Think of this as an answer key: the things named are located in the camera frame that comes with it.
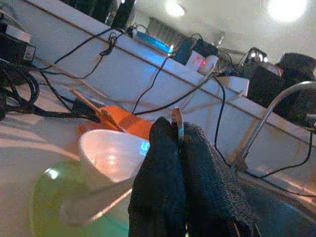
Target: wooden stick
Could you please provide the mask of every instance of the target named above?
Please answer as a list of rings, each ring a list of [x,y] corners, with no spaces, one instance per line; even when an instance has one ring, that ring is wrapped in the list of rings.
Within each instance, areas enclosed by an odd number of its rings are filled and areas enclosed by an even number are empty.
[[[118,123],[112,118],[112,116],[104,111],[96,107],[94,104],[92,104],[90,101],[88,101],[86,98],[83,97],[78,91],[70,89],[70,92],[73,93],[78,99],[80,99],[82,102],[84,102],[87,106],[89,106],[91,109],[93,109],[96,112],[97,117],[101,121],[109,121],[114,127],[116,127],[121,132],[126,132],[124,128],[122,128]]]

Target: ceiling light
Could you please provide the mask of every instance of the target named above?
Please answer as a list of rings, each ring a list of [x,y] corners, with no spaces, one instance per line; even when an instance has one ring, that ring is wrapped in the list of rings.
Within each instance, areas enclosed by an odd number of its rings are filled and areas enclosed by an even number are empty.
[[[301,17],[306,9],[307,0],[270,0],[270,15],[283,22],[290,22]]]
[[[179,4],[176,4],[175,2],[168,2],[166,5],[166,10],[170,16],[183,16],[184,15],[184,9]]]

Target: ceiling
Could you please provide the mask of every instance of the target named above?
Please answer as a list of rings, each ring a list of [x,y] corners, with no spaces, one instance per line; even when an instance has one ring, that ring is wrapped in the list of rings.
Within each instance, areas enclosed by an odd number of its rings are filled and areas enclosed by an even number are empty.
[[[207,42],[217,42],[225,33],[223,47],[246,52],[255,46],[273,63],[284,52],[316,58],[314,0],[308,0],[304,15],[291,23],[278,22],[268,14],[269,0],[176,0],[186,12],[178,18],[166,13],[167,1],[137,0],[137,10],[185,34],[199,32]]]

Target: electronic device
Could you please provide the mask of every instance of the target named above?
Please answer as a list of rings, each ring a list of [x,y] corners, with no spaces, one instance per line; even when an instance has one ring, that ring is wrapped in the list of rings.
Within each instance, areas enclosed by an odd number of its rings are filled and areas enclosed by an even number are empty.
[[[132,22],[134,17],[134,5],[136,0],[122,0],[115,18],[112,23],[112,28],[119,28],[126,30],[128,25]]]
[[[253,47],[248,51],[244,64],[247,63],[258,63],[258,62],[268,62],[267,53],[261,51],[260,49]]]
[[[27,42],[30,40],[28,35],[11,25],[0,22],[0,60],[30,66],[36,48]]]
[[[243,77],[250,79],[248,98],[267,108],[285,89],[303,81],[315,80],[315,68],[315,59],[298,54],[286,54],[276,65],[245,65]],[[282,100],[274,113],[294,124],[310,126],[306,115],[316,114],[316,94],[308,90],[295,92]]]
[[[36,48],[31,45],[31,36],[5,22],[0,22],[0,62],[32,66]],[[25,81],[16,70],[7,69],[6,73],[12,78],[14,85]],[[7,86],[6,75],[0,66],[0,86]]]
[[[166,43],[164,43],[164,42],[162,42],[154,37],[151,37],[145,33],[134,30],[133,31],[133,38],[135,40],[137,40],[138,42],[154,49],[158,53],[166,55],[166,54],[173,52],[172,46],[169,46],[168,44],[166,44]]]
[[[206,76],[207,74],[211,73],[218,62],[218,57],[215,55],[209,55],[202,61],[200,68],[198,69],[198,73]]]
[[[183,41],[173,59],[183,65],[187,65],[190,57],[193,56],[194,58],[196,58],[197,54],[201,55],[203,61],[204,58],[209,55],[217,55],[218,48],[213,46],[212,44],[202,41],[201,39],[196,40],[194,38],[187,38]]]
[[[118,9],[117,0],[61,0],[65,4],[105,23]]]

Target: power cord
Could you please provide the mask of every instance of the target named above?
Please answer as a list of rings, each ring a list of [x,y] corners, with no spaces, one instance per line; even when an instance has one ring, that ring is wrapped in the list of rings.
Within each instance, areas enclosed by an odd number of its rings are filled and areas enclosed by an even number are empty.
[[[238,69],[235,67],[231,55],[230,55],[229,53],[226,53],[226,52],[224,52],[224,51],[221,51],[220,49],[218,49],[218,50],[219,50],[221,53],[224,53],[224,54],[226,54],[226,55],[229,57],[229,60],[230,60],[230,63],[231,63],[231,65],[232,65],[233,69],[234,69],[238,74],[241,74],[241,72],[238,71]]]
[[[219,149],[217,148],[217,138],[218,138],[218,132],[219,132],[219,126],[221,124],[221,119],[222,119],[222,115],[223,115],[223,110],[225,107],[225,103],[226,103],[226,92],[225,89],[223,87],[223,85],[221,84],[221,82],[214,76],[214,79],[216,80],[216,82],[219,84],[219,86],[222,89],[222,93],[223,93],[223,101],[222,101],[222,106],[221,106],[221,110],[219,112],[219,116],[218,116],[218,120],[217,120],[217,125],[216,125],[216,131],[215,131],[215,137],[214,137],[214,147],[217,150],[217,152],[220,154],[223,162],[225,163],[225,165],[229,166],[229,164],[226,162],[226,160],[224,159],[224,156],[222,155],[222,153],[219,151]]]
[[[56,98],[65,106],[65,108],[69,111],[71,111],[71,108],[64,102],[64,100],[62,99],[61,95],[57,92],[57,90],[50,84],[48,78],[45,76],[45,74],[43,72],[40,73],[44,80],[46,81],[48,87],[50,88],[50,90],[53,92],[53,94],[56,96]]]
[[[73,50],[71,50],[70,52],[66,53],[64,56],[60,57],[59,59],[57,59],[54,64],[57,64],[58,62],[60,62],[61,60],[63,60],[64,58],[68,57],[69,55],[71,55],[72,53],[74,53],[75,51],[77,51],[79,48],[81,48],[83,45],[85,45],[86,43],[88,43],[89,41],[109,32],[110,30],[113,30],[112,28],[106,29],[96,35],[91,36],[90,38],[86,39],[84,42],[82,42],[81,44],[79,44],[78,46],[76,46]],[[41,70],[47,70],[49,68],[51,68],[52,66],[48,66],[46,68],[41,68]]]
[[[153,112],[157,112],[157,111],[161,111],[161,110],[164,110],[166,108],[169,108],[170,106],[173,106],[174,104],[180,102],[181,100],[185,99],[186,97],[188,97],[189,95],[191,95],[193,92],[195,92],[196,90],[200,89],[203,85],[205,85],[209,80],[210,78],[213,76],[213,74],[210,74],[204,81],[202,81],[199,85],[195,86],[194,89],[190,90],[188,93],[184,94],[183,96],[181,96],[180,98],[176,99],[175,101],[167,104],[167,105],[164,105],[162,107],[159,107],[157,109],[153,109],[153,110],[147,110],[147,111],[143,111],[143,112],[138,112],[138,113],[135,113],[135,115],[145,115],[145,114],[150,114],[150,113],[153,113]]]
[[[112,53],[114,47],[116,46],[117,42],[118,42],[118,38],[120,36],[122,36],[122,34],[120,34],[119,36],[116,35],[115,32],[111,32],[110,35],[109,35],[109,47],[102,51],[99,55],[100,55],[100,59],[99,61],[97,62],[97,64],[94,66],[94,68],[92,69],[92,71],[90,73],[88,73],[87,75],[85,75],[84,77],[74,77],[72,75],[69,75],[67,73],[55,73],[55,72],[50,72],[50,71],[46,71],[44,69],[40,69],[41,73],[46,73],[46,74],[51,74],[51,75],[63,75],[63,76],[67,76],[69,78],[73,78],[73,79],[86,79],[88,76],[90,76],[91,74],[94,73],[94,71],[97,69],[97,67],[100,65],[102,59],[104,56],[108,56]]]
[[[16,72],[18,73],[18,75],[20,75],[28,84],[30,91],[31,91],[31,96],[29,100],[24,99],[23,97],[21,97],[18,93],[18,91],[16,90],[16,87],[13,83],[12,78],[10,77],[10,75],[8,74],[8,70],[12,70],[12,68],[6,66],[6,64],[4,64],[3,66],[3,75],[5,75],[7,77],[9,86],[11,87],[11,90],[8,90],[4,87],[0,87],[0,91],[3,92],[7,97],[10,97],[12,99],[14,99],[15,101],[18,102],[18,106],[13,106],[13,105],[9,105],[7,104],[5,107],[5,111],[6,112],[18,112],[18,113],[22,113],[22,114],[35,114],[38,116],[42,116],[42,117],[55,117],[55,118],[82,118],[82,119],[88,119],[91,121],[95,121],[95,122],[100,122],[100,120],[97,118],[97,116],[94,115],[84,115],[84,114],[80,114],[77,112],[71,112],[71,113],[64,113],[64,112],[55,112],[55,111],[45,111],[41,108],[39,108],[38,106],[34,105],[34,103],[36,102],[39,94],[40,94],[40,86],[38,84],[38,82],[36,81],[36,79],[29,74],[28,71],[22,71],[20,69],[16,69]],[[47,77],[44,76],[44,79],[46,80],[47,85],[50,87],[50,89],[52,90],[52,92],[55,94],[55,96],[64,104],[64,101],[62,101],[62,96],[56,91],[56,89],[54,89],[51,84],[49,83]]]
[[[139,103],[139,101],[141,100],[141,98],[142,98],[148,91],[150,91],[150,90],[154,87],[155,82],[156,82],[156,79],[157,79],[157,77],[158,77],[158,74],[161,72],[161,70],[163,69],[164,65],[166,64],[166,62],[167,62],[167,60],[168,60],[169,58],[170,58],[170,57],[166,57],[165,60],[163,61],[162,65],[160,66],[160,68],[158,69],[158,71],[157,71],[157,73],[156,73],[156,75],[155,75],[155,77],[154,77],[154,80],[153,80],[153,83],[151,84],[151,86],[150,86],[149,88],[147,88],[147,89],[138,97],[138,99],[137,99],[137,101],[136,101],[136,104],[135,104],[135,106],[134,106],[134,109],[133,109],[133,111],[132,111],[132,114],[134,114],[134,112],[135,112],[135,110],[136,110],[136,108],[137,108],[137,106],[138,106],[138,103]]]
[[[223,85],[220,83],[219,80],[217,80],[217,78],[215,78],[215,80],[217,81],[217,83],[220,85],[221,89],[222,89],[222,93],[223,93],[223,102],[222,102],[222,107],[221,107],[221,110],[220,110],[220,113],[219,113],[219,117],[218,117],[218,121],[217,121],[217,126],[216,126],[216,132],[215,132],[215,139],[214,139],[214,147],[216,149],[216,151],[219,153],[219,155],[221,156],[222,160],[224,161],[225,165],[229,168],[231,168],[231,166],[227,163],[227,161],[225,160],[224,156],[222,155],[222,153],[219,151],[219,149],[217,148],[217,137],[218,137],[218,130],[219,130],[219,126],[220,126],[220,122],[221,122],[221,118],[222,118],[222,113],[223,113],[223,109],[224,109],[224,106],[225,106],[225,102],[226,102],[226,96],[225,96],[225,89],[223,87]],[[299,194],[299,193],[296,193],[296,192],[292,192],[290,190],[287,190],[287,189],[284,189],[278,185],[275,185],[273,184],[272,182],[266,180],[265,178],[267,178],[268,176],[272,175],[272,174],[275,174],[277,172],[280,172],[280,171],[283,171],[283,170],[287,170],[287,169],[291,169],[291,168],[296,168],[296,167],[299,167],[301,165],[304,165],[309,159],[310,159],[310,156],[311,156],[311,152],[312,152],[312,147],[313,147],[313,132],[311,132],[311,135],[310,135],[310,144],[309,144],[309,150],[308,150],[308,154],[307,154],[307,157],[306,159],[300,163],[300,164],[297,164],[297,165],[292,165],[292,166],[287,166],[287,167],[284,167],[284,168],[280,168],[276,171],[273,171],[271,173],[268,173],[266,175],[263,175],[263,176],[257,176],[255,174],[252,174],[248,171],[245,172],[245,174],[248,174],[250,175],[251,177],[255,178],[255,179],[260,179],[262,181],[264,181],[265,183],[267,184],[270,184],[271,186],[277,188],[277,189],[280,189],[284,192],[287,192],[287,193],[290,193],[290,194],[294,194],[294,195],[298,195],[298,196],[302,196],[302,197],[310,197],[310,198],[316,198],[315,195],[304,195],[304,194]]]
[[[147,29],[147,27],[146,27],[146,26],[144,26],[144,25],[142,25],[142,24],[136,24],[135,29],[137,30],[137,29],[138,29],[138,27],[142,27],[142,28],[144,28],[144,29],[145,29],[145,31],[146,31],[146,34],[150,35],[150,34],[149,34],[149,31],[148,31],[148,29]]]

